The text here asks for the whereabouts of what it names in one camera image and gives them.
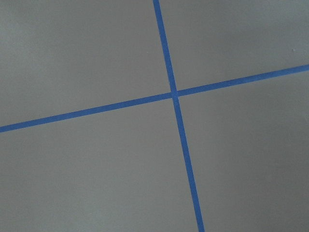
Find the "blue tape line crosswise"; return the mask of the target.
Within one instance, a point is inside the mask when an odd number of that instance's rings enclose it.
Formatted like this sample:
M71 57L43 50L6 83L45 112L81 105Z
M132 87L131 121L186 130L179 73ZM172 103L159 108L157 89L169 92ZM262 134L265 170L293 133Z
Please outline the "blue tape line crosswise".
M246 84L250 82L256 82L256 81L291 75L291 74L300 73L300 72L301 73L307 72L308 70L309 70L309 66L306 64L306 65L287 68L283 70L256 74L256 75L251 75L247 77L236 78L232 80L227 80L227 81L222 81L222 82L217 82L213 84L207 84L207 85L202 85L202 86L197 86L197 87L192 87L192 88L186 88L186 89L177 91L177 93L179 97L182 97L182 96L187 96L187 95L193 95L193 94L200 93L200 92L206 92L206 91L221 89L225 87L242 85L242 84ZM83 109L83 110L69 112L65 114L48 116L44 118L5 125L5 126L1 126L0 131L1 133L4 133L8 131L23 129L23 128L28 128L28 127L33 127L33 126L38 126L38 125L43 125L43 124L48 124L48 123L54 123L54 122L58 122L62 120L68 120L72 118L88 116L88 115L113 111L113 110L122 109L122 108L128 108L131 106L142 105L142 104L147 104L151 102L158 102L158 101L167 100L171 98L172 98L172 93L170 92L163 93L163 94L153 95L149 97L143 97L143 98L129 100L129 101L122 101L118 103L108 104L108 105L89 108L89 109Z

